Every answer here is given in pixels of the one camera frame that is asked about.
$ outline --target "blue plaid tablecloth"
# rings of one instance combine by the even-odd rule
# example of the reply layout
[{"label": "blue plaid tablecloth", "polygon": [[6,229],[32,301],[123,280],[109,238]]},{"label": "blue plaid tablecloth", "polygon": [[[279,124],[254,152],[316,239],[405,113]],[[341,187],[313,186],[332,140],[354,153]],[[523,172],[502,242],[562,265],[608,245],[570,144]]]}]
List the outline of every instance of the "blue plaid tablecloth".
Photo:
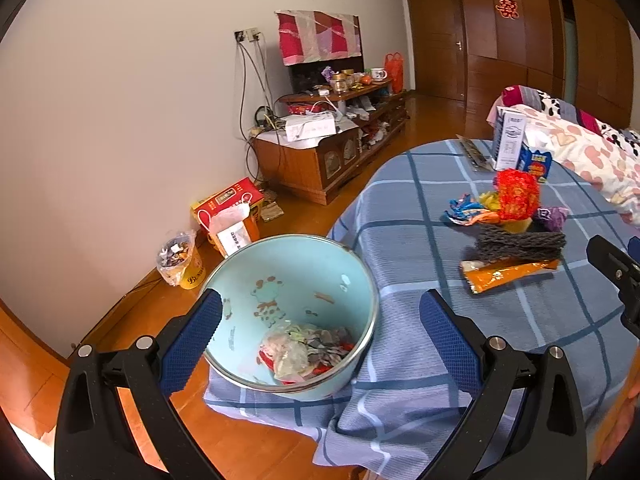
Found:
[{"label": "blue plaid tablecloth", "polygon": [[[488,153],[485,142],[478,147]],[[384,164],[335,223],[329,237],[362,257],[380,292],[380,322],[350,386],[328,399],[297,402],[239,388],[212,370],[204,401],[234,418],[310,436],[318,443],[319,465],[359,464],[389,480],[413,480],[470,401],[420,323],[418,300],[437,288],[485,335],[501,335],[527,351],[563,347],[593,431],[625,381],[637,340],[620,323],[616,289],[587,263],[585,249],[600,234],[626,250],[637,230],[554,162],[541,202],[570,209],[562,265],[473,295],[458,266],[468,259],[476,228],[453,226],[444,210],[452,198],[490,190],[493,176],[475,171],[457,141],[425,144]],[[518,403],[514,394],[494,438],[496,450]]]}]

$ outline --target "blue gripper pad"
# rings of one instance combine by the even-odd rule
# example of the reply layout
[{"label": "blue gripper pad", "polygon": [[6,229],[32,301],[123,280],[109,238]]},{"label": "blue gripper pad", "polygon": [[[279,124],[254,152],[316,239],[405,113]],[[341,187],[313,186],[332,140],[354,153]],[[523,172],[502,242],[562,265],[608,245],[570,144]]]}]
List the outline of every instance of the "blue gripper pad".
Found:
[{"label": "blue gripper pad", "polygon": [[420,321],[458,388],[474,399],[482,390],[480,361],[456,325],[429,292],[420,298]]},{"label": "blue gripper pad", "polygon": [[186,386],[220,320],[222,298],[212,290],[164,354],[159,387],[165,397]]},{"label": "blue gripper pad", "polygon": [[626,252],[631,256],[636,262],[640,262],[640,238],[634,236],[629,240],[629,245],[626,248]]}]

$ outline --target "yellow cup with trash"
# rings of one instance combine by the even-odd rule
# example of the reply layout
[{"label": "yellow cup with trash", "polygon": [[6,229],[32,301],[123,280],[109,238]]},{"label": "yellow cup with trash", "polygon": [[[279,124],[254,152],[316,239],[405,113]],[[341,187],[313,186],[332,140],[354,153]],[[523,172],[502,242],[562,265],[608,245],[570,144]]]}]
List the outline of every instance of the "yellow cup with trash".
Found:
[{"label": "yellow cup with trash", "polygon": [[196,247],[196,233],[180,233],[165,243],[156,257],[156,269],[171,286],[187,290],[199,286],[206,272]]}]

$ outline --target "red chinese character decoration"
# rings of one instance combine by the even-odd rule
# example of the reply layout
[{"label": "red chinese character decoration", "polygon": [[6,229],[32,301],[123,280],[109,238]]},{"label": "red chinese character decoration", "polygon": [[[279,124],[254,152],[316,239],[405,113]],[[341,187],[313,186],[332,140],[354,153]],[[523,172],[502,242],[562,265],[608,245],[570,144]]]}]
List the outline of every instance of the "red chinese character decoration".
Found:
[{"label": "red chinese character decoration", "polygon": [[496,5],[495,8],[498,9],[503,18],[515,20],[519,16],[516,0],[500,0],[500,5]]}]

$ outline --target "white mug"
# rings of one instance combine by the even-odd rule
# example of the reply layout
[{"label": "white mug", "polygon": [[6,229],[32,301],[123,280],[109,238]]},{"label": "white mug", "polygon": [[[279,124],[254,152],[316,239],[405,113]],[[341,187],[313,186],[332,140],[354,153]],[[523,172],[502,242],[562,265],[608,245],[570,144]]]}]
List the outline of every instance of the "white mug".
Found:
[{"label": "white mug", "polygon": [[373,81],[382,81],[383,79],[386,79],[386,70],[383,68],[372,68],[371,78]]}]

